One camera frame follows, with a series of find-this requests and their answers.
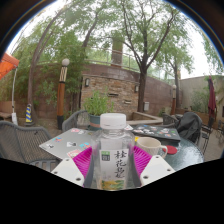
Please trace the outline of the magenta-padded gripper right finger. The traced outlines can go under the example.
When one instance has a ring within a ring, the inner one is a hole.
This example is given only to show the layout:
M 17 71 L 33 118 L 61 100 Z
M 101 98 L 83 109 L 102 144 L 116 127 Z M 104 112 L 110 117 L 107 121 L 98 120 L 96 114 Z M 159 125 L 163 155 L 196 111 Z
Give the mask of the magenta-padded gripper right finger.
M 131 160 L 131 188 L 140 188 L 157 181 L 175 170 L 160 156 L 151 156 L 143 149 L 135 146 Z

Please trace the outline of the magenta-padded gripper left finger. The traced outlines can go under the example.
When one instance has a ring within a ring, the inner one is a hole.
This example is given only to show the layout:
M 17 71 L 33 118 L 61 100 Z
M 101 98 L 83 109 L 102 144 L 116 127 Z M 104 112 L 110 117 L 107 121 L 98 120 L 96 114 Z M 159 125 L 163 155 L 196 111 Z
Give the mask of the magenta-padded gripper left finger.
M 52 173 L 78 186 L 96 188 L 92 148 L 85 149 L 74 158 L 63 159 Z

